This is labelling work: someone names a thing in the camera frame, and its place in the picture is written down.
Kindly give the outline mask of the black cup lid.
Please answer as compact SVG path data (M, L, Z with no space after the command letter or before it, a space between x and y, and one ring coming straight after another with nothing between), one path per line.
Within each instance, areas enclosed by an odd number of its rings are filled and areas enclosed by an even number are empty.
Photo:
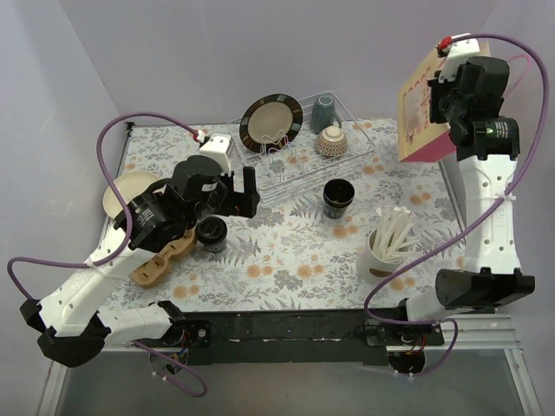
M197 224L195 232L202 244L219 244L226 239L227 225L223 219L209 216Z

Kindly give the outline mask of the dark translucent takeout cup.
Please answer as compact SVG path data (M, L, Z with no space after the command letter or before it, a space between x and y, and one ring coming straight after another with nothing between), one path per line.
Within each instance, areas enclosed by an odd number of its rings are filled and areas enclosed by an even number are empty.
M204 249L210 253L220 253L225 250L227 246L226 239L221 241L201 241Z

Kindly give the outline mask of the paper bag pink handles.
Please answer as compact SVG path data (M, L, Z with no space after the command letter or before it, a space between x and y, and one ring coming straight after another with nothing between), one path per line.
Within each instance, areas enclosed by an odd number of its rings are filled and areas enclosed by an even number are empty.
M478 41L480 53L489 56L488 42ZM491 155L505 155L511 160L520 154L519 125L506 121L478 123L474 130L457 132L449 124L429 120L430 87L428 82L439 74L443 61L432 49L401 87L397 95L398 158L402 162L435 162L449 155L457 161L472 157L486 160Z

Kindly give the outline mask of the brown cardboard cup carrier stack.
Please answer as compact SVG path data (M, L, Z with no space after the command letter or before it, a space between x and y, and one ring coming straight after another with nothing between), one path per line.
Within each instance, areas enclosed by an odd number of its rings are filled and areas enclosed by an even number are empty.
M159 286L172 270L173 264L188 256L196 243L195 229L186 231L182 238L168 243L162 251L135 269L129 278L143 289Z

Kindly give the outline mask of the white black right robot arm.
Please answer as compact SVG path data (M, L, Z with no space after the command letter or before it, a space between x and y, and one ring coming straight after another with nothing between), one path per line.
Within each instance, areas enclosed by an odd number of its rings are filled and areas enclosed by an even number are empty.
M500 115L510 75L506 61L474 56L451 81L429 81L430 120L447 122L465 189L467 235L463 266L441 269L434 287L405 302L406 315L392 323L394 338L416 342L422 321L438 322L473 309L498 308L535 290L516 251L509 190L520 154L519 125Z

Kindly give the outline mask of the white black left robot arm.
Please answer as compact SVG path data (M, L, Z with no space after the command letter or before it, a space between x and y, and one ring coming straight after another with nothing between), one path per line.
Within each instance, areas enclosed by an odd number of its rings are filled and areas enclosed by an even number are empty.
M128 201L86 263L74 266L50 295L21 306L26 323L39 333L44 356L78 367L107 345L140 340L178 345L186 318L172 302L121 312L102 304L135 270L208 215L253 218L260 201L256 171L244 167L242 192L235 191L233 178L215 160L193 155L174 167L171 177Z

